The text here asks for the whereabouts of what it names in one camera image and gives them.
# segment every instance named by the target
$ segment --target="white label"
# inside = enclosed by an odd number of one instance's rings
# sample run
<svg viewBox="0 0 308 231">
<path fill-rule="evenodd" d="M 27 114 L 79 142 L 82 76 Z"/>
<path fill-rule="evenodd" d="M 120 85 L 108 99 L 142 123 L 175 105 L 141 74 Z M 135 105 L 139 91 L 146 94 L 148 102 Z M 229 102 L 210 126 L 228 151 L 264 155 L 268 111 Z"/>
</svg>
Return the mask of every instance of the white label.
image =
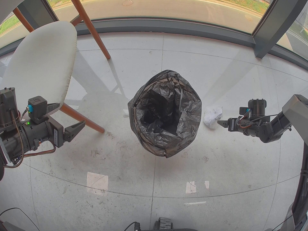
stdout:
<svg viewBox="0 0 308 231">
<path fill-rule="evenodd" d="M 232 123 L 231 123 L 231 131 L 233 130 L 234 128 L 234 119 L 232 119 Z"/>
<path fill-rule="evenodd" d="M 58 146 L 58 131 L 54 129 L 54 134 L 55 134 L 55 145 Z"/>
</svg>

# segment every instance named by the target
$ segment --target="manhole cover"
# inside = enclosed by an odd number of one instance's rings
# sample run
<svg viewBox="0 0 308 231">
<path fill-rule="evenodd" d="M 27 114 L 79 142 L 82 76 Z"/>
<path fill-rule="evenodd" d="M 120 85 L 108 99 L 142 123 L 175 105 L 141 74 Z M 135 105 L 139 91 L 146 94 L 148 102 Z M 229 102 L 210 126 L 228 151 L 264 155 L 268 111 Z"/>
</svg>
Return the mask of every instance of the manhole cover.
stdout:
<svg viewBox="0 0 308 231">
<path fill-rule="evenodd" d="M 249 15 L 245 14 L 245 17 L 246 17 L 246 19 L 247 19 L 247 20 L 252 21 L 251 16 L 249 16 Z"/>
<path fill-rule="evenodd" d="M 123 6 L 130 6 L 133 4 L 133 1 L 132 0 L 126 0 L 122 3 Z"/>
</svg>

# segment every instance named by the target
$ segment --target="crumpled paper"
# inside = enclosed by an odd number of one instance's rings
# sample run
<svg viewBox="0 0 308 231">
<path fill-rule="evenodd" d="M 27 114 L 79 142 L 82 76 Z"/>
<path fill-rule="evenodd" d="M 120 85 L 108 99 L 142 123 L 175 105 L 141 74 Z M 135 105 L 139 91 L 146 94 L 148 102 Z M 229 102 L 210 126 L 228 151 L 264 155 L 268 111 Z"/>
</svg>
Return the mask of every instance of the crumpled paper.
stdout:
<svg viewBox="0 0 308 231">
<path fill-rule="evenodd" d="M 222 117 L 222 107 L 208 106 L 205 108 L 203 122 L 211 129 L 217 128 L 217 121 Z"/>
</svg>

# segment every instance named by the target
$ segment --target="black trash bag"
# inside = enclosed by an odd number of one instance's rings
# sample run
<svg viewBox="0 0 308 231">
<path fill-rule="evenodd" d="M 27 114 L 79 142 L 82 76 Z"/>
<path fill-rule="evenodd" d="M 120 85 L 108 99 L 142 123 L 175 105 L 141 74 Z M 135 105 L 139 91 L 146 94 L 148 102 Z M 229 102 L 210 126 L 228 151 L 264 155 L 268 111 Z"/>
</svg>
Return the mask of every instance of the black trash bag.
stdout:
<svg viewBox="0 0 308 231">
<path fill-rule="evenodd" d="M 195 139 L 201 99 L 187 80 L 172 70 L 152 77 L 128 103 L 131 129 L 156 156 L 171 157 Z"/>
</svg>

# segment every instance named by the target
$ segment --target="chair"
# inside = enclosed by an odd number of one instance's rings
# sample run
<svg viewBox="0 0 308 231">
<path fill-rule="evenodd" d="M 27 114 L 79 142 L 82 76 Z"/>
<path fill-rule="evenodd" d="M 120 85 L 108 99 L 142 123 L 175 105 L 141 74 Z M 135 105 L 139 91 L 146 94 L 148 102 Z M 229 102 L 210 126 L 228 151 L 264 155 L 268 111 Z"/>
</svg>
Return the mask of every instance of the chair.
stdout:
<svg viewBox="0 0 308 231">
<path fill-rule="evenodd" d="M 17 107 L 21 113 L 28 99 L 42 96 L 48 103 L 60 103 L 70 117 L 103 133 L 104 129 L 64 103 L 73 71 L 77 32 L 67 21 L 56 21 L 31 32 L 15 50 L 0 84 L 15 87 Z"/>
</svg>

